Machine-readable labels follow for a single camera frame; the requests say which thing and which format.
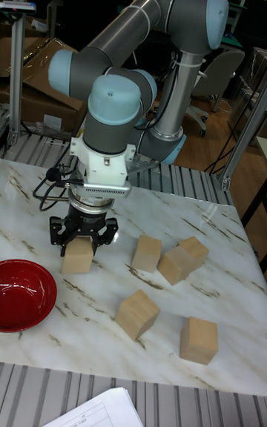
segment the white paper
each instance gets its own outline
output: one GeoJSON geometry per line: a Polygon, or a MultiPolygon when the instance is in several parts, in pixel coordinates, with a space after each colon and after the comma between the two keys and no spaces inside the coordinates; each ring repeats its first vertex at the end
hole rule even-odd
{"type": "Polygon", "coordinates": [[[143,427],[128,391],[109,391],[52,420],[43,427],[143,427]]]}
{"type": "Polygon", "coordinates": [[[51,126],[54,129],[60,130],[62,125],[62,119],[60,119],[60,117],[49,116],[49,114],[45,114],[44,123],[51,126]]]}
{"type": "Polygon", "coordinates": [[[47,32],[48,27],[46,24],[43,24],[41,21],[33,19],[32,27],[38,30],[39,32],[47,32]]]}

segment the black cable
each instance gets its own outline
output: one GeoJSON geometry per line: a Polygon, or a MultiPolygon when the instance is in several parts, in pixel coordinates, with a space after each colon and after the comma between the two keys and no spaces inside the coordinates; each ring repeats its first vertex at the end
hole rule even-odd
{"type": "Polygon", "coordinates": [[[21,126],[26,130],[26,132],[28,132],[29,136],[33,135],[32,131],[29,129],[29,127],[23,121],[21,121],[21,126]]]}
{"type": "MultiPolygon", "coordinates": [[[[66,155],[67,151],[69,150],[69,148],[70,148],[70,144],[67,145],[63,154],[57,159],[55,165],[52,168],[56,168],[59,165],[59,163],[61,162],[63,157],[66,155]]],[[[48,178],[45,176],[44,179],[36,186],[36,188],[34,188],[33,198],[42,200],[42,196],[37,195],[37,191],[43,186],[44,183],[46,183],[47,180],[48,180],[48,178]]]]}
{"type": "MultiPolygon", "coordinates": [[[[58,202],[58,200],[57,201],[55,201],[55,202],[53,202],[51,205],[49,205],[49,206],[47,206],[45,209],[43,209],[43,206],[44,206],[44,204],[45,204],[45,200],[46,200],[46,198],[48,197],[48,195],[49,195],[49,193],[56,187],[56,183],[57,182],[54,182],[47,190],[46,190],[46,192],[45,192],[45,194],[44,194],[44,196],[42,197],[42,200],[41,200],[41,203],[40,203],[40,206],[39,206],[39,210],[40,211],[47,211],[47,210],[50,210],[53,206],[55,206],[55,204],[58,202]]],[[[60,195],[57,197],[57,198],[61,198],[63,195],[64,195],[64,193],[65,193],[65,191],[66,191],[66,188],[63,188],[63,190],[62,190],[62,192],[60,193],[60,195]]]]}
{"type": "MultiPolygon", "coordinates": [[[[73,161],[73,156],[71,157],[71,161],[70,161],[70,164],[68,165],[68,167],[71,167],[71,162],[73,161]]],[[[72,170],[70,170],[69,172],[66,172],[66,173],[64,173],[64,176],[67,176],[67,175],[71,175],[72,174],[72,172],[74,172],[76,169],[77,169],[77,165],[78,165],[78,157],[76,158],[76,162],[75,162],[75,165],[74,165],[74,167],[72,168],[72,170]]]]}
{"type": "MultiPolygon", "coordinates": [[[[255,139],[255,137],[256,137],[256,135],[257,135],[257,133],[259,132],[260,128],[262,127],[262,125],[264,124],[264,122],[266,121],[266,119],[267,119],[267,117],[264,119],[264,121],[263,121],[263,122],[259,123],[259,125],[257,126],[257,129],[255,130],[255,132],[254,132],[254,134],[253,134],[253,136],[252,136],[252,138],[251,138],[250,142],[251,142],[252,140],[254,140],[254,139],[255,139]]],[[[227,152],[227,153],[224,155],[224,157],[226,157],[230,152],[232,152],[232,151],[233,151],[233,149],[234,149],[234,147],[233,147],[229,152],[227,152]]],[[[214,173],[220,172],[220,170],[223,170],[223,168],[224,168],[224,167],[225,167],[225,165],[223,165],[222,167],[218,168],[217,170],[214,170],[214,173]]]]}
{"type": "Polygon", "coordinates": [[[208,168],[212,167],[212,169],[211,169],[211,171],[210,171],[210,174],[212,174],[212,173],[213,173],[213,171],[214,171],[214,169],[215,169],[215,167],[216,167],[217,163],[218,163],[218,162],[223,158],[223,157],[222,157],[222,153],[223,153],[223,152],[224,152],[224,150],[226,149],[226,147],[227,147],[228,143],[230,142],[230,139],[231,139],[231,137],[233,136],[234,131],[236,130],[236,128],[237,128],[237,126],[238,126],[238,124],[239,124],[239,122],[240,122],[241,118],[242,118],[242,117],[243,117],[243,115],[245,114],[245,112],[246,112],[246,110],[247,110],[247,108],[248,108],[249,104],[251,103],[252,99],[254,98],[255,93],[256,93],[256,92],[257,92],[257,90],[259,89],[259,86],[260,86],[260,84],[261,84],[261,82],[262,82],[262,80],[263,80],[264,76],[266,75],[266,72],[267,72],[267,68],[265,69],[265,71],[264,71],[264,73],[263,73],[263,75],[262,75],[261,79],[259,80],[259,82],[258,82],[258,84],[257,84],[257,86],[256,86],[256,88],[255,88],[255,90],[253,91],[252,95],[250,96],[250,98],[249,98],[248,102],[246,103],[246,105],[245,105],[245,107],[244,107],[244,109],[243,109],[242,113],[240,114],[240,116],[238,117],[238,119],[237,119],[236,123],[234,124],[234,127],[232,128],[232,130],[231,130],[231,132],[230,132],[230,135],[229,135],[229,137],[228,137],[228,138],[227,138],[227,140],[226,140],[226,143],[224,144],[224,146],[223,146],[222,150],[220,151],[219,156],[217,157],[217,159],[216,159],[216,160],[215,160],[211,165],[209,165],[209,166],[208,166],[208,168]]]}
{"type": "MultiPolygon", "coordinates": [[[[232,147],[232,149],[231,150],[229,150],[227,153],[225,153],[224,155],[222,155],[219,159],[218,159],[218,162],[220,161],[220,160],[223,160],[225,157],[227,157],[227,155],[229,155],[232,151],[234,150],[234,146],[232,147]]],[[[206,172],[209,168],[211,168],[212,167],[212,165],[213,165],[214,163],[211,163],[204,171],[206,172]]]]}
{"type": "Polygon", "coordinates": [[[146,131],[146,129],[144,129],[143,132],[142,132],[142,134],[141,134],[141,137],[140,137],[138,145],[137,145],[136,153],[139,153],[139,150],[140,150],[140,147],[141,147],[141,144],[142,144],[142,140],[143,140],[144,135],[145,135],[145,131],[146,131]]]}
{"type": "Polygon", "coordinates": [[[136,126],[135,125],[134,126],[135,129],[137,129],[137,130],[144,130],[146,132],[147,130],[154,128],[155,125],[157,125],[159,123],[160,119],[163,117],[163,115],[164,115],[164,113],[165,113],[165,111],[167,109],[168,103],[170,102],[171,95],[172,95],[173,90],[174,90],[174,85],[175,85],[175,81],[176,81],[176,78],[177,78],[178,70],[179,70],[179,68],[176,66],[176,68],[174,70],[174,79],[173,79],[173,81],[171,83],[171,90],[170,90],[170,93],[168,95],[168,98],[166,100],[166,103],[164,105],[164,108],[162,109],[162,112],[161,112],[159,118],[155,119],[154,122],[152,124],[150,124],[149,126],[146,123],[146,127],[140,127],[140,126],[136,126]]]}

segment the wooden cube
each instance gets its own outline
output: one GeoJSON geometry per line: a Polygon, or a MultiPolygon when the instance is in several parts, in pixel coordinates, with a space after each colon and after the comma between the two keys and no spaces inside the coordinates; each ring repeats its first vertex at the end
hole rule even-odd
{"type": "Polygon", "coordinates": [[[154,272],[160,259],[162,242],[153,237],[139,236],[131,267],[139,271],[154,272]]]}
{"type": "Polygon", "coordinates": [[[115,320],[132,340],[136,340],[154,324],[159,311],[145,292],[138,290],[121,303],[115,320]]]}
{"type": "Polygon", "coordinates": [[[208,249],[196,238],[190,237],[178,243],[178,246],[163,254],[158,271],[175,285],[201,267],[208,255],[208,249]]]}
{"type": "Polygon", "coordinates": [[[189,317],[181,332],[180,358],[207,365],[217,352],[217,324],[189,317]]]}
{"type": "Polygon", "coordinates": [[[79,236],[67,244],[62,266],[63,274],[89,272],[93,260],[93,247],[90,237],[79,236]]]}
{"type": "Polygon", "coordinates": [[[196,268],[204,264],[209,250],[195,236],[178,242],[178,246],[184,248],[193,257],[196,268]]]}

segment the white marble surface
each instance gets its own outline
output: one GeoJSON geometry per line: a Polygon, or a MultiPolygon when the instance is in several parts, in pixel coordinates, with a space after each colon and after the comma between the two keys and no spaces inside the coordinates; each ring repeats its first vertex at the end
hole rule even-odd
{"type": "Polygon", "coordinates": [[[56,306],[35,328],[0,333],[0,361],[107,377],[267,395],[267,287],[235,208],[133,188],[114,211],[119,237],[100,248],[89,274],[62,275],[50,245],[49,216],[31,194],[44,169],[0,161],[1,259],[33,260],[55,278],[56,306]],[[201,268],[171,287],[129,264],[140,234],[162,240],[162,252],[196,236],[210,250],[201,268]],[[141,288],[161,311],[133,342],[114,322],[120,302],[141,288]],[[208,366],[179,358],[189,316],[216,322],[219,352],[208,366]]]}

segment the wooden floor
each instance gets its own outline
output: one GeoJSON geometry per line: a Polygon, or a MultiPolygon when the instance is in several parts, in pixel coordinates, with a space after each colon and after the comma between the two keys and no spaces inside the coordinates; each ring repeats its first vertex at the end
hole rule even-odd
{"type": "MultiPolygon", "coordinates": [[[[199,101],[191,104],[201,107],[210,113],[206,122],[206,135],[201,137],[199,135],[199,125],[190,116],[185,116],[182,126],[187,139],[175,164],[203,171],[218,157],[230,134],[230,127],[227,123],[229,114],[222,110],[212,113],[211,105],[206,102],[199,101]]],[[[229,109],[227,104],[223,102],[220,107],[226,110],[229,109]]],[[[227,150],[230,150],[235,142],[234,137],[231,137],[227,150]]],[[[220,168],[226,160],[222,160],[217,168],[220,168]]],[[[240,217],[243,216],[266,177],[267,164],[260,151],[253,147],[247,147],[234,172],[230,188],[231,196],[240,217]]],[[[245,230],[251,244],[258,250],[260,261],[267,251],[267,213],[263,205],[258,208],[245,230]]]]}

